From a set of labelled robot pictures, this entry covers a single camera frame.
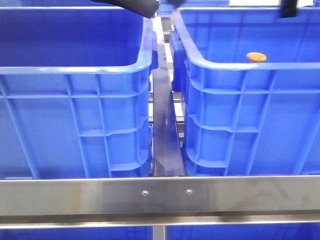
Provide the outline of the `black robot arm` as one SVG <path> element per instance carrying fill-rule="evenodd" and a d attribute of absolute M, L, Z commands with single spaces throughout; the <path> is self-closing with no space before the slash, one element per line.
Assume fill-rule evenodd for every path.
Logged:
<path fill-rule="evenodd" d="M 280 0 L 279 11 L 281 18 L 293 18 L 297 16 L 298 0 Z"/>
<path fill-rule="evenodd" d="M 95 0 L 94 2 L 121 7 L 148 19 L 155 15 L 160 6 L 157 0 Z"/>

